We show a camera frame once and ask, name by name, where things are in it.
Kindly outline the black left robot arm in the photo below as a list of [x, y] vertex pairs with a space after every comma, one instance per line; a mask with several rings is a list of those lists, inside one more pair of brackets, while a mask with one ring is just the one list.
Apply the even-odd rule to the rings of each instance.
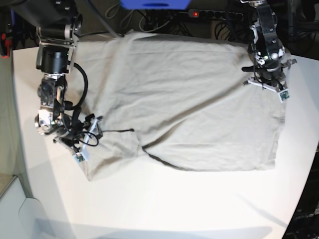
[[252, 73], [243, 85], [254, 85], [263, 90], [275, 92], [281, 103], [290, 97], [288, 79], [296, 59], [286, 56], [286, 49], [279, 39], [276, 28], [278, 19], [266, 0], [242, 0], [254, 8], [250, 30], [252, 41], [248, 54], [253, 65], [243, 67], [242, 71]]

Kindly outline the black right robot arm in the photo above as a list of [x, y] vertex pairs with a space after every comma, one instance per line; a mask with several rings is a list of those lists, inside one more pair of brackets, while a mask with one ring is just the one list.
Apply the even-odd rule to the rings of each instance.
[[[96, 147], [103, 136], [101, 117], [88, 115], [79, 120], [81, 106], [88, 92], [88, 77], [75, 63], [82, 15], [73, 0], [17, 0], [10, 8], [36, 27], [39, 49], [36, 68], [43, 73], [38, 87], [40, 108], [35, 127], [41, 135], [54, 135], [53, 142], [65, 146], [78, 162], [88, 161], [87, 148]], [[77, 104], [65, 99], [66, 76], [77, 69], [84, 80], [84, 90]]]

